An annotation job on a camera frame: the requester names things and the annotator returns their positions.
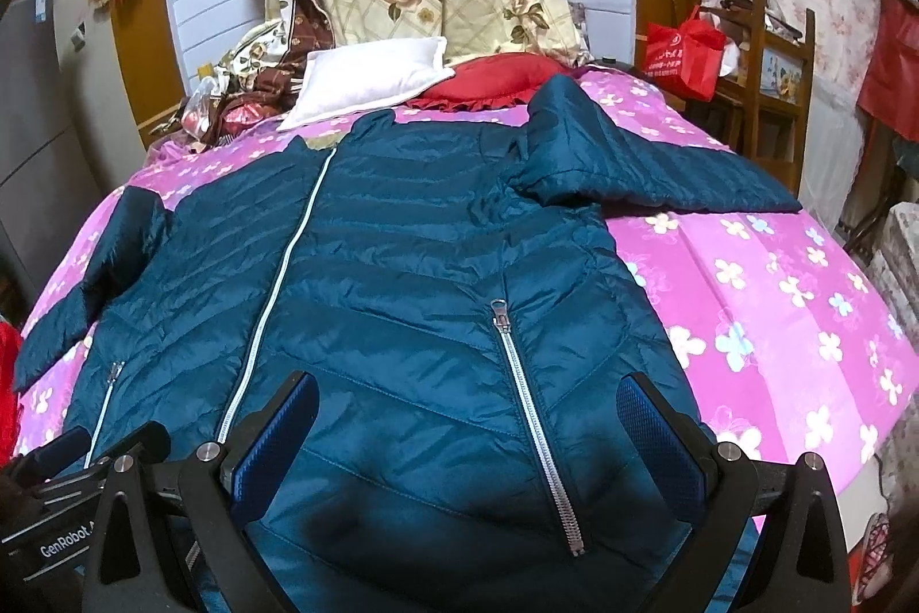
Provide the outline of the dark teal puffer jacket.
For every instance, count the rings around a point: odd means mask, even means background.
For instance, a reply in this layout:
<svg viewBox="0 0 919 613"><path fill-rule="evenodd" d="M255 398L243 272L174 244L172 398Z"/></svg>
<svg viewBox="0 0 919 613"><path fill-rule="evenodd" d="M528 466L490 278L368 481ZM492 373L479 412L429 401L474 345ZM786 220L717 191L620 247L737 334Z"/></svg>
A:
<svg viewBox="0 0 919 613"><path fill-rule="evenodd" d="M796 211L727 151L645 140L565 76L518 128L366 115L175 207L123 191L26 335L28 389L89 349L67 418L179 453L295 370L318 417L252 540L304 611L634 611L687 529L615 412L641 373L695 414L603 211Z"/></svg>

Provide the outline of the grey wardrobe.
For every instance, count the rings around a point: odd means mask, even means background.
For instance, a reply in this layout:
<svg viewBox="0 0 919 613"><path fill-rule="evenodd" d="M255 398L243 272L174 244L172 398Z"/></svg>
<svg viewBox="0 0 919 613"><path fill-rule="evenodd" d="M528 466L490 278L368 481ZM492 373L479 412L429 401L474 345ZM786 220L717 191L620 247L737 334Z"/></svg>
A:
<svg viewBox="0 0 919 613"><path fill-rule="evenodd" d="M33 305L90 213L145 150L111 18L19 0L2 18L2 269Z"/></svg>

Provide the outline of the wooden shelf rack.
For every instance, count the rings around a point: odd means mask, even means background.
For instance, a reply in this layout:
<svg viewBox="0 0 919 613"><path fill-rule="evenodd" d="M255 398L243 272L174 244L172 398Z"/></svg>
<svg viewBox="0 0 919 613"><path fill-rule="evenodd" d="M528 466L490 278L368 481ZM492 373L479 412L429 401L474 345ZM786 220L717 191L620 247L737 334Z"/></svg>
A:
<svg viewBox="0 0 919 613"><path fill-rule="evenodd" d="M766 0L706 6L735 42L737 70L718 79L711 108L724 115L732 151L765 169L791 193L801 188L816 59L816 16L801 29L770 13Z"/></svg>

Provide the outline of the red cloth at right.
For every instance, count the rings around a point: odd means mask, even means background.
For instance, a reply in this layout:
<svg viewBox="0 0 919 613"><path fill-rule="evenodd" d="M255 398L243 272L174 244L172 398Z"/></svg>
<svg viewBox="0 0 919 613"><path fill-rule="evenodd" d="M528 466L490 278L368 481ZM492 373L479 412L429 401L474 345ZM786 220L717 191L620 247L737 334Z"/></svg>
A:
<svg viewBox="0 0 919 613"><path fill-rule="evenodd" d="M919 13L913 0L880 0L879 28L858 107L905 140L919 136Z"/></svg>

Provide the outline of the white pillow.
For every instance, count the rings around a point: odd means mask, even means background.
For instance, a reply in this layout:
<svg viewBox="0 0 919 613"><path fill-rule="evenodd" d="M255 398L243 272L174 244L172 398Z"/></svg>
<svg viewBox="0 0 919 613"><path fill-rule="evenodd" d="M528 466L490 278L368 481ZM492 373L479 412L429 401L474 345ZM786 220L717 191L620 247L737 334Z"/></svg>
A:
<svg viewBox="0 0 919 613"><path fill-rule="evenodd" d="M444 62L446 48L447 39L435 36L393 37L311 51L296 103L279 130L407 103L455 76Z"/></svg>

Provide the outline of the red shopping bag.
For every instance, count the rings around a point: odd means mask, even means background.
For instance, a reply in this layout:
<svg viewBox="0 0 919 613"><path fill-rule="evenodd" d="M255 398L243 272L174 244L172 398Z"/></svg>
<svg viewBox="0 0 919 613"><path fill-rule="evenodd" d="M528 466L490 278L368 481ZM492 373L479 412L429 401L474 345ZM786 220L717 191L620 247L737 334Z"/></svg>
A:
<svg viewBox="0 0 919 613"><path fill-rule="evenodd" d="M679 26L649 24L642 73L685 101L709 103L715 95L727 36L695 6Z"/></svg>

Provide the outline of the red ruffled pillow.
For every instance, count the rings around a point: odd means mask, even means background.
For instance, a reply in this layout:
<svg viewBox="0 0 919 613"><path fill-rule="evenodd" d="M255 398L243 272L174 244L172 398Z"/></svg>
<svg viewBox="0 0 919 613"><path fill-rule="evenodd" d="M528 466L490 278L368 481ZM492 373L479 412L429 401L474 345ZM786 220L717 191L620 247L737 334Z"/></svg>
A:
<svg viewBox="0 0 919 613"><path fill-rule="evenodd" d="M455 75L407 101L414 109L480 112L527 104L553 76L572 76L573 68L534 53L499 53L455 67Z"/></svg>

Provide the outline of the brown patterned blanket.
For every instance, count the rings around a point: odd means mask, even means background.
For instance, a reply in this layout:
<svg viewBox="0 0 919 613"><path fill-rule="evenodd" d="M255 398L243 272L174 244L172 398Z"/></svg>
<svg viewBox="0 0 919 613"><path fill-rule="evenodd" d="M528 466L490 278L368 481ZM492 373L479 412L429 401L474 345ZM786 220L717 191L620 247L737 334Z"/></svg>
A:
<svg viewBox="0 0 919 613"><path fill-rule="evenodd" d="M255 107L262 115L288 110L299 97L307 56L335 45L322 0L265 2L265 22L246 31L215 64L218 90L212 97L214 123L204 137L207 145L240 132L240 126L227 123L240 107Z"/></svg>

